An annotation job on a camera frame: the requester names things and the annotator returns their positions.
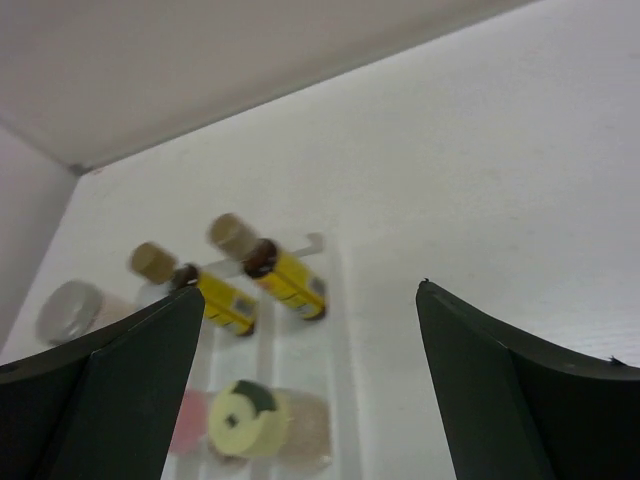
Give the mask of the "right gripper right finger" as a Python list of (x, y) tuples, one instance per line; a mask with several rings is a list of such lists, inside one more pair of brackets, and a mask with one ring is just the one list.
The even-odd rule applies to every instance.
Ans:
[(416, 307), (457, 478), (638, 478), (638, 368), (539, 338), (429, 280)]

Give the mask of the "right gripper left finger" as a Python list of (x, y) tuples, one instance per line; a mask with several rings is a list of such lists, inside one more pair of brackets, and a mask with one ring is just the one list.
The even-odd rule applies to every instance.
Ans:
[(3, 365), (2, 478), (160, 478), (203, 311), (187, 287)]

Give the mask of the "pink-lid spice shaker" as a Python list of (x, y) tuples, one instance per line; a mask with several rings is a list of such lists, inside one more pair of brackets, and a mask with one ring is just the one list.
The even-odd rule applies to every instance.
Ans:
[(208, 406), (205, 392), (185, 391), (169, 445), (171, 454), (184, 455), (196, 450), (206, 436)]

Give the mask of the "silver-lid jar blue label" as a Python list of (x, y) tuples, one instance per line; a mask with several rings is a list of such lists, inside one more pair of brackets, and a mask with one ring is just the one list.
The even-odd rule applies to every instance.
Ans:
[(36, 336), (60, 345), (99, 330), (137, 310), (137, 306), (92, 283), (70, 280), (45, 301), (36, 320)]

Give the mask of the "yellow-lid spice shaker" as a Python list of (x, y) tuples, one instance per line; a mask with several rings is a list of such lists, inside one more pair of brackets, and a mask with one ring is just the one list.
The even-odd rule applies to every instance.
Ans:
[(304, 391), (237, 380), (219, 391), (207, 435), (221, 454), (248, 460), (276, 458), (295, 467), (331, 462), (329, 406)]

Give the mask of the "amber bottle gold cap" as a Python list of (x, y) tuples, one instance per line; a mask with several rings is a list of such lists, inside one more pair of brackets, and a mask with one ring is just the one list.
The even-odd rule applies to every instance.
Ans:
[(314, 321), (326, 316), (324, 280), (275, 240), (260, 236), (238, 215), (217, 217), (207, 236), (246, 276), (298, 317)]
[(258, 302), (242, 290), (206, 272), (194, 263), (180, 264), (178, 259), (153, 242), (137, 246), (129, 260), (129, 269), (161, 286), (167, 293), (186, 287), (197, 288), (204, 298), (204, 317), (239, 337), (254, 333)]

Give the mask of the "white three-compartment tray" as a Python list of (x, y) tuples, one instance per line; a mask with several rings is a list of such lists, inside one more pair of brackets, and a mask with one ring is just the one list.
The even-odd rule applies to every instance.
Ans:
[(298, 319), (260, 291), (231, 260), (215, 255), (204, 270), (258, 297), (255, 333), (241, 339), (205, 323), (188, 388), (214, 395), (237, 379), (300, 391), (328, 407), (330, 453), (325, 463), (288, 465), (279, 459), (225, 460), (205, 441), (194, 451), (169, 454), (165, 479), (360, 479), (363, 476), (356, 393), (345, 288), (339, 253), (322, 233), (280, 233), (285, 249), (298, 256), (327, 285), (329, 309), (319, 321)]

